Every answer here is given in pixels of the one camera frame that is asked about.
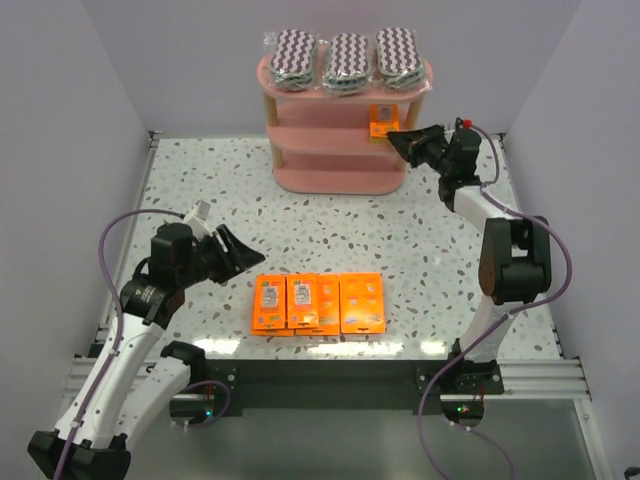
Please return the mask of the striped sponge pack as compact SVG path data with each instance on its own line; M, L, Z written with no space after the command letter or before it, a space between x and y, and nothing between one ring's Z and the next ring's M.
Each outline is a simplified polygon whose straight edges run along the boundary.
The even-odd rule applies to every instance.
M427 69L414 32L387 27L375 34L377 68L383 84L392 90L430 88Z
M369 38L359 33L341 33L328 42L322 85L332 95L365 91L372 76Z
M285 92L308 91L315 87L315 63L319 40L302 29L284 29L264 36L268 49L267 76L273 87Z

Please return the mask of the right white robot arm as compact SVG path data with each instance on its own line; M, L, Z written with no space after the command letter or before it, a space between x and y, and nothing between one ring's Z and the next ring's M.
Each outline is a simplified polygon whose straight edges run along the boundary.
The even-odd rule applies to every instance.
M491 197L498 182L497 148L490 143L495 174L483 181L477 160L486 132L459 119L451 135L441 125L390 132L387 139L400 158L413 168L429 166L438 175L438 196L453 213L470 222L482 236L478 283L482 298L474 317L452 348L473 363L497 359L500 345L515 317L538 304L551 286L550 233L542 217L528 217Z

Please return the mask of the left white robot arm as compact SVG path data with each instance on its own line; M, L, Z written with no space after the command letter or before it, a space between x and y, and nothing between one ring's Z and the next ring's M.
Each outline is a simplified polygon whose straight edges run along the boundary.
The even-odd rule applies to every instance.
M134 381L188 288L222 284L262 263L263 254L226 226L196 217L160 226L151 251L124 285L117 319L76 399L50 431L34 433L28 453L49 479L122 479L134 445L172 397L209 384L205 352L173 341L153 370Z

